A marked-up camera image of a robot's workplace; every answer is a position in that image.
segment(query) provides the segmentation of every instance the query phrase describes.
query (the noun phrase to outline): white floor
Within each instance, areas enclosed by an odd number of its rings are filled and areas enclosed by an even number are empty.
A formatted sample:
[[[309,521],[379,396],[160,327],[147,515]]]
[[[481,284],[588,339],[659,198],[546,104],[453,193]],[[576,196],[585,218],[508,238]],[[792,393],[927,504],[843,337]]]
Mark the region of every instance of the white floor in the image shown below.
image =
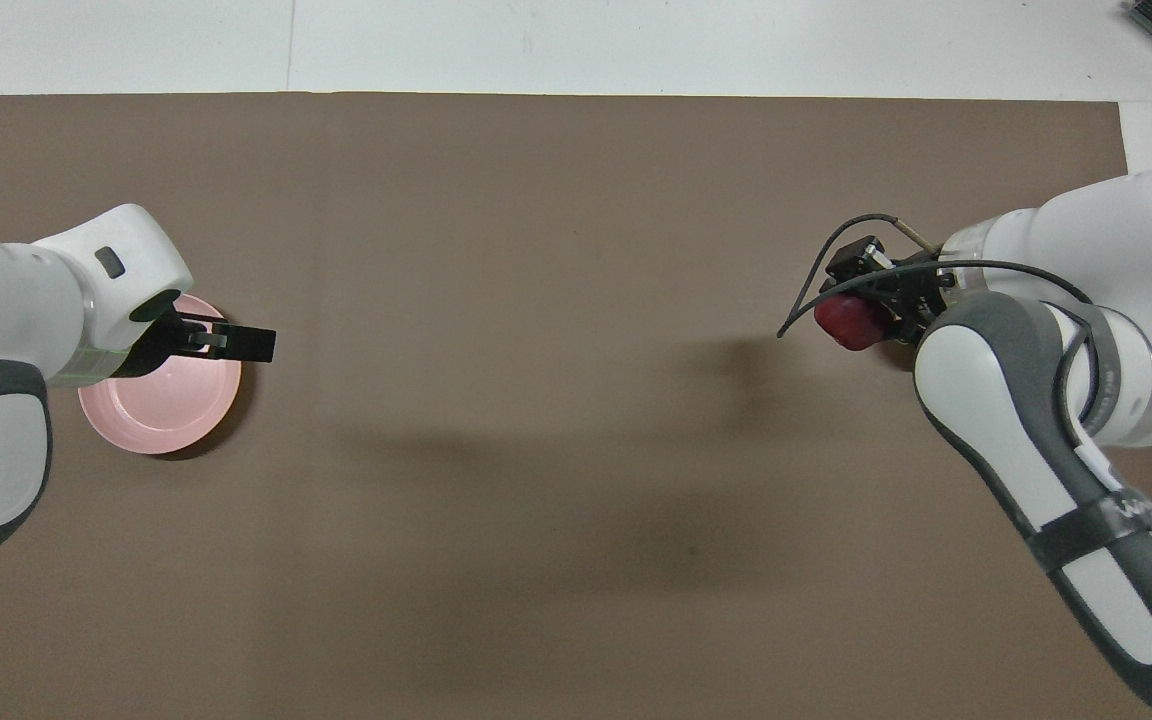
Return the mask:
[[[1121,0],[0,0],[0,94],[380,90],[1105,100],[1152,168]]]

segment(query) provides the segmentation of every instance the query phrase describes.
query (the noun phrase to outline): white robotic arm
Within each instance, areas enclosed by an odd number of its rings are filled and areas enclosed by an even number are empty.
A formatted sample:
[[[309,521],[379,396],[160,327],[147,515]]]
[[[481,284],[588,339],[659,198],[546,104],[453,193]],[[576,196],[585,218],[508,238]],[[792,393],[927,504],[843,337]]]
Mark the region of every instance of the white robotic arm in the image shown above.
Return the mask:
[[[215,325],[200,333],[204,325],[175,314],[172,302],[192,283],[172,241],[136,205],[29,245],[0,245],[0,543],[26,520],[50,473],[46,386],[145,374],[205,344],[211,357],[273,357],[270,331],[225,324],[219,332],[232,336],[220,338]]]
[[[851,348],[919,342],[925,414],[1152,706],[1152,502],[1098,447],[1152,445],[1152,173],[975,225],[939,255],[854,243],[817,319]],[[1069,285],[1015,272],[1036,268]]]

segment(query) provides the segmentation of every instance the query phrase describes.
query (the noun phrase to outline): cable strap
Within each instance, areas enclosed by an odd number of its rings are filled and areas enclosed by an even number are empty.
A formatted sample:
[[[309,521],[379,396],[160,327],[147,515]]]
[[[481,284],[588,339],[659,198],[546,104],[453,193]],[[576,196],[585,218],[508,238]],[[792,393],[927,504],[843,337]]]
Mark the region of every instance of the cable strap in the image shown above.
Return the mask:
[[[1135,488],[1120,488],[1076,510],[1067,511],[1025,538],[1043,573],[1097,552],[1119,538],[1152,530],[1152,501]]]

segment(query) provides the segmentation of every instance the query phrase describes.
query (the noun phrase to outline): pink plate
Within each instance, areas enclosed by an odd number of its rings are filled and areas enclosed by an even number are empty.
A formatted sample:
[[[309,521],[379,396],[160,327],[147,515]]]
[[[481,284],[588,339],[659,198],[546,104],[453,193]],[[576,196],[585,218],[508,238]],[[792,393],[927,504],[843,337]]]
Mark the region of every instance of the pink plate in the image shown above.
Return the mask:
[[[180,313],[219,311],[192,295],[174,302]],[[78,388],[83,414],[97,433],[123,450],[161,455],[198,442],[220,423],[238,393],[236,359],[168,357],[142,378],[111,378]]]

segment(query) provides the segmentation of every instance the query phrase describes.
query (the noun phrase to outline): red object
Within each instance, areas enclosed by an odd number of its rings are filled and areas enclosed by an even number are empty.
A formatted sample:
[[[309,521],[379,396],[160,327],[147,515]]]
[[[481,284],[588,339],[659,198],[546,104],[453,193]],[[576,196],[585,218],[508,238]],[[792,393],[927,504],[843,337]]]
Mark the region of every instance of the red object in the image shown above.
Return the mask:
[[[812,313],[820,329],[847,350],[864,350],[882,341],[890,324],[890,313],[872,300],[854,295],[827,297]]]

